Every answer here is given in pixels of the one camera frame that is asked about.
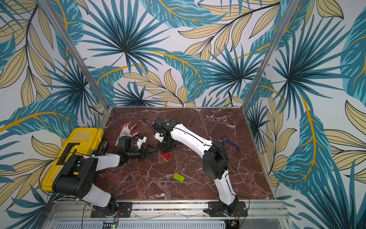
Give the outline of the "small red lego brick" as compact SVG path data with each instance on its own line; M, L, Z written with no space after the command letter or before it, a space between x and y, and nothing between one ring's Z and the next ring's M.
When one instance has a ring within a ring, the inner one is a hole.
M171 153L166 153L166 152L163 152L163 151L160 151L160 153L161 153L163 156L171 156Z

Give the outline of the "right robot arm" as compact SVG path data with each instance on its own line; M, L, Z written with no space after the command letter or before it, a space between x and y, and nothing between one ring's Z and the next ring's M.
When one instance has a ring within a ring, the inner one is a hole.
M186 128L175 119L164 121L157 118L152 122L154 138L159 141L162 153L169 154L183 144L203 160L205 174L214 180L219 193L219 201L228 209L234 209L239 200L229 178L229 162L222 141L210 141Z

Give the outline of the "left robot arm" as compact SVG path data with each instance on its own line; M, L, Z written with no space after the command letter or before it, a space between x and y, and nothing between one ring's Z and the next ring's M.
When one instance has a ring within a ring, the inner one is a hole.
M131 147L130 136L122 136L111 154L82 156L73 153L52 183L52 192L79 198L99 208L112 204L112 195L94 185L96 172L124 165L129 159L145 161L159 149L147 145Z

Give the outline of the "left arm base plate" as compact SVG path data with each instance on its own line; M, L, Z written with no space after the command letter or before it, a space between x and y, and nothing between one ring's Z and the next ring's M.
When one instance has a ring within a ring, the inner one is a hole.
M132 211L132 202L113 202L107 207L92 208L91 218L129 218Z

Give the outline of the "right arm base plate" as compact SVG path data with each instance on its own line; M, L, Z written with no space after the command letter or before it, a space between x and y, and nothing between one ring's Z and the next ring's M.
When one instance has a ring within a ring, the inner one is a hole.
M229 207L220 201L208 202L208 208L204 209L203 212L208 214L210 217L247 217L248 208L245 202L239 201L233 207Z

